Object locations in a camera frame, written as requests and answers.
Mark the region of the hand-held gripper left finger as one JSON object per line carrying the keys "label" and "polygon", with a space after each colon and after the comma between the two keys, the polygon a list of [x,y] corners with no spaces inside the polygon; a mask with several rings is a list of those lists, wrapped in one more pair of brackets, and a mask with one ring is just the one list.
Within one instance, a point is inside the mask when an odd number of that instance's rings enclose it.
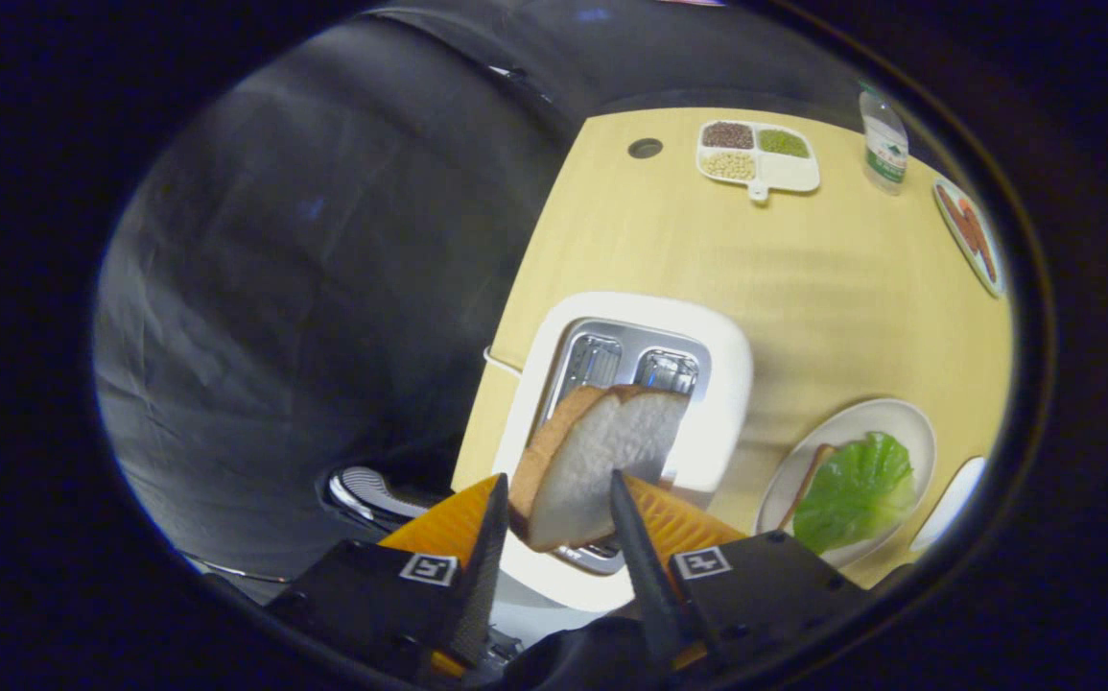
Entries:
{"label": "hand-held gripper left finger", "polygon": [[481,664],[507,536],[507,476],[458,491],[381,542],[345,539],[290,587],[290,623],[406,682]]}

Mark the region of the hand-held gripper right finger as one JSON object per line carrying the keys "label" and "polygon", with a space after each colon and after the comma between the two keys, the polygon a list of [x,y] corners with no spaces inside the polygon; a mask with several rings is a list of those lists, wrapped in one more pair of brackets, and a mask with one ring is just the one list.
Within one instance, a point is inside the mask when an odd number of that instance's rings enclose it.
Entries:
{"label": "hand-held gripper right finger", "polygon": [[872,601],[790,534],[747,536],[627,473],[612,473],[609,508],[661,672],[776,669]]}

